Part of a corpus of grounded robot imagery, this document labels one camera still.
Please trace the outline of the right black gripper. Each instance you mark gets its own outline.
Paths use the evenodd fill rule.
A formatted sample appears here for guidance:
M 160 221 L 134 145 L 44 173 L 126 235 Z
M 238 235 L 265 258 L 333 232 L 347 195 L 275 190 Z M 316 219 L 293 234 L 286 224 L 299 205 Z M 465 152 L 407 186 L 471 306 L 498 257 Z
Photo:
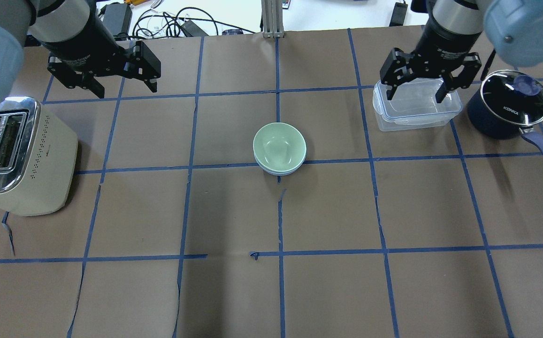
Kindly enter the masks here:
M 380 82 L 387 86 L 386 99 L 392 100 L 400 85 L 417 78 L 443 80 L 435 94 L 439 104 L 448 93 L 468 88 L 482 66 L 479 54 L 471 52 L 479 36 L 424 28 L 412 52 L 391 49 L 379 71 Z

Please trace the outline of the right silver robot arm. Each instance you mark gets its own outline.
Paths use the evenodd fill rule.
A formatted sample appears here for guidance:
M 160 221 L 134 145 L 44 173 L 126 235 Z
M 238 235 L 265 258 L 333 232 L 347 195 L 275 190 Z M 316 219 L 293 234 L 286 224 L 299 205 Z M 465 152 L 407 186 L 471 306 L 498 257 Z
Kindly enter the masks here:
M 413 0 L 411 8 L 428 14 L 428 21 L 412 52 L 393 48 L 381 67 L 387 100 L 418 78 L 441 79 L 437 103 L 469 87 L 482 66 L 471 51 L 482 33 L 509 65 L 543 63 L 543 0 Z

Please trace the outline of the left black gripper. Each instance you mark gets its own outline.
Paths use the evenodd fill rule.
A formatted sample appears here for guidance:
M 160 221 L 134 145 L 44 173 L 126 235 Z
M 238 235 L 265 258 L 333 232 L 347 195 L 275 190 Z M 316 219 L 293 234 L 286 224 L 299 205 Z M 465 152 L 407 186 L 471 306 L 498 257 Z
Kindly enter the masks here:
M 66 87 L 81 86 L 103 99 L 105 87 L 95 77 L 119 75 L 142 81 L 158 92 L 161 62 L 144 41 L 135 41 L 129 53 L 115 42 L 100 19 L 89 19 L 82 30 L 66 41 L 46 43 L 49 72 Z

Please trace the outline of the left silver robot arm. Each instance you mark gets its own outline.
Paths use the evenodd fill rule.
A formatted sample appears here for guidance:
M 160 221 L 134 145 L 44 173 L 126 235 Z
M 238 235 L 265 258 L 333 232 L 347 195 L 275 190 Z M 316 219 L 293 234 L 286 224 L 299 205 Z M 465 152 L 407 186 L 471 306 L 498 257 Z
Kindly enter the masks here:
M 102 99 L 105 88 L 98 77 L 120 76 L 158 90 L 159 58 L 142 40 L 119 45 L 93 0 L 0 0 L 0 102 L 22 69 L 27 36 L 50 52 L 48 71 L 67 88 Z

